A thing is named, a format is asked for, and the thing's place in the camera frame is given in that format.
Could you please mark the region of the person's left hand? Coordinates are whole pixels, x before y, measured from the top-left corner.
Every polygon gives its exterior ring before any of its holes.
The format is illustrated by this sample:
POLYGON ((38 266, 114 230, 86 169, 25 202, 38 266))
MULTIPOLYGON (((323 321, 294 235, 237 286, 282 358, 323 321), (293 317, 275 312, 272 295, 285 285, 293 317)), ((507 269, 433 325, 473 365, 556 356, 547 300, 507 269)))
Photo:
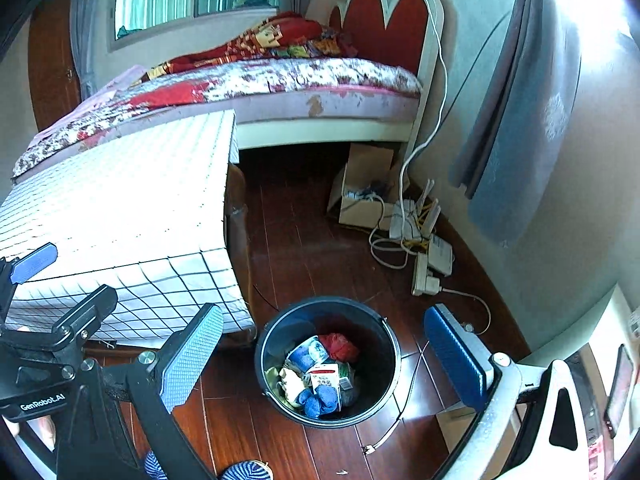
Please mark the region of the person's left hand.
POLYGON ((55 447, 55 426, 49 416, 29 420, 28 422, 10 422, 3 419, 14 438, 24 443, 37 439, 49 451, 55 447))

